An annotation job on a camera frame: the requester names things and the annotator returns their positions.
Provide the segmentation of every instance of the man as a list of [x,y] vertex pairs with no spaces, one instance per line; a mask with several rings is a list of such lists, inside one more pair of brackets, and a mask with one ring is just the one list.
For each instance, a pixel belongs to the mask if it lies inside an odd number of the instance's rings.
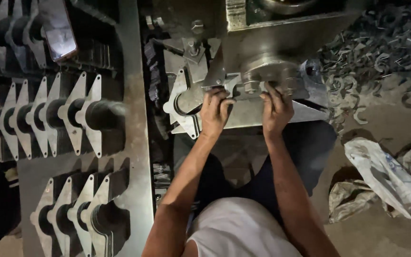
[[[334,130],[323,121],[287,126],[292,101],[266,87],[261,98],[269,156],[255,178],[236,190],[210,155],[235,101],[223,89],[205,94],[202,132],[156,211],[143,256],[339,256],[309,199]],[[195,219],[187,232],[193,203]]]

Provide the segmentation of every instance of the plastic sack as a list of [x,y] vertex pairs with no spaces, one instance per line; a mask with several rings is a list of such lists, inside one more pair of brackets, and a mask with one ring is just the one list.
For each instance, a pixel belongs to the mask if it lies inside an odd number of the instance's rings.
[[345,144],[345,155],[357,168],[365,183],[382,199],[385,210],[388,206],[411,219],[411,172],[391,155],[385,153],[378,143],[365,138],[354,138]]

